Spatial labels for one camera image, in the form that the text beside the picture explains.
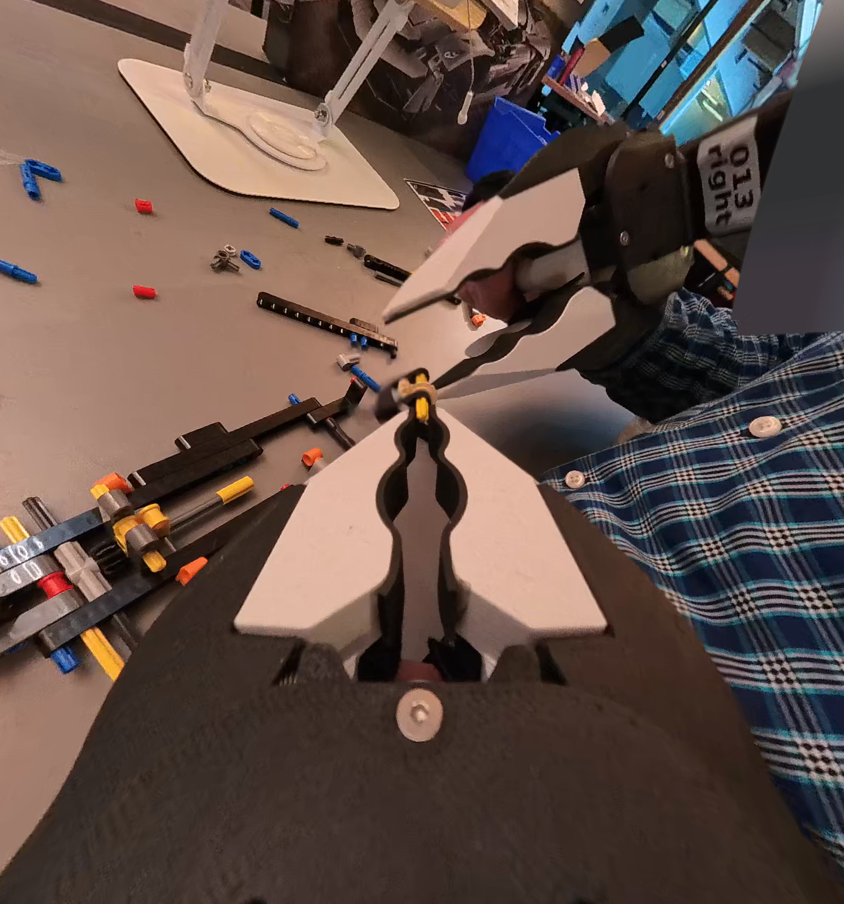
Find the printed booklet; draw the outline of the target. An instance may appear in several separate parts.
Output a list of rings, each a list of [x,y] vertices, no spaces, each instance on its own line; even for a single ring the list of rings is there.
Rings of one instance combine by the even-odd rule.
[[[463,212],[466,193],[413,179],[404,182],[445,231]]]

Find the white flat-based stand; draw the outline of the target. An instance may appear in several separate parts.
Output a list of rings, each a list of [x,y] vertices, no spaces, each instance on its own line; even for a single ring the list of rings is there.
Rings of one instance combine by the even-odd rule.
[[[228,2],[207,3],[180,72],[133,58],[120,60],[118,70],[185,161],[214,186],[248,197],[395,210],[395,192],[336,124],[413,6],[386,3],[315,110],[207,80]]]

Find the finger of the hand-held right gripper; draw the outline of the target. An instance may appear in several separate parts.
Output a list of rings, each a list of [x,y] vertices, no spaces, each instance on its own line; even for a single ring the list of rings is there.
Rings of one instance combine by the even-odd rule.
[[[478,205],[399,288],[382,321],[396,322],[509,266],[523,296],[562,287],[587,271],[577,240],[585,206],[577,168]]]
[[[596,288],[561,288],[539,299],[522,320],[488,333],[435,379],[440,398],[461,398],[538,379],[615,326],[612,302]]]

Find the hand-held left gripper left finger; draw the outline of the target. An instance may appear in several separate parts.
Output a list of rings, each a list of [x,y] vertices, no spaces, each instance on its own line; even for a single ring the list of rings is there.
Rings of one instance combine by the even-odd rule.
[[[361,682],[398,679],[406,580],[386,488],[397,476],[406,489],[407,424],[389,420],[302,486],[234,617],[238,634],[330,646]]]

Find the black lego chassis assembly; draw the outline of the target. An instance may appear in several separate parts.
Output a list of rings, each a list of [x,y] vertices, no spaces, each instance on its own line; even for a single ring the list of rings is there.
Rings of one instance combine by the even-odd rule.
[[[368,387],[354,376],[330,403],[291,397],[241,428],[213,423],[179,436],[175,454],[104,476],[89,509],[63,521],[39,497],[24,500],[26,521],[0,520],[0,661],[29,648],[66,674],[82,646],[115,680],[138,644],[130,609],[172,581],[188,583],[259,514],[258,503],[243,503],[256,492],[253,477],[235,474],[292,428],[326,431],[350,448],[340,420]]]

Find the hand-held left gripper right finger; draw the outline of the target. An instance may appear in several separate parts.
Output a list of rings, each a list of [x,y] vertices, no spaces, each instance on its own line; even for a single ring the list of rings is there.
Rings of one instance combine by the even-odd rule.
[[[545,488],[452,415],[431,410],[424,427],[447,517],[433,664],[447,679],[484,679],[510,647],[604,633]]]

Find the black holed lego beam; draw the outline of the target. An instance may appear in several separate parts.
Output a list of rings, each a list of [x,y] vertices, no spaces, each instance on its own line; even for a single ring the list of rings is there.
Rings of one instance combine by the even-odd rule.
[[[258,293],[256,304],[263,311],[340,336],[361,349],[381,351],[390,359],[395,359],[398,355],[397,340],[383,333],[374,323],[358,318],[345,321],[267,292]]]

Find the teal storage shelves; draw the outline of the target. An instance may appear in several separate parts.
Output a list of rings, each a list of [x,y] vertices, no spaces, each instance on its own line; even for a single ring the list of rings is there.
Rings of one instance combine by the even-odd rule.
[[[584,80],[609,119],[658,126],[682,144],[793,88],[822,8],[815,1],[586,2],[562,52],[571,56],[635,18],[642,36]]]

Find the blue plastic bin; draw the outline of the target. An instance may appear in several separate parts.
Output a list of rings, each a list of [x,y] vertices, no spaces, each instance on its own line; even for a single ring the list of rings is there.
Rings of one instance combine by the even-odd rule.
[[[545,119],[538,114],[496,97],[465,167],[465,176],[474,183],[496,172],[517,174],[559,135],[548,130]]]

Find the black lego gear frame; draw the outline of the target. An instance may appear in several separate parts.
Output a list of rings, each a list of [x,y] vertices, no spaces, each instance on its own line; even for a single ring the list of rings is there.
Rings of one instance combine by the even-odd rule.
[[[428,424],[438,401],[437,388],[425,368],[417,368],[389,383],[381,384],[374,405],[375,420],[383,424],[403,411],[416,423]]]

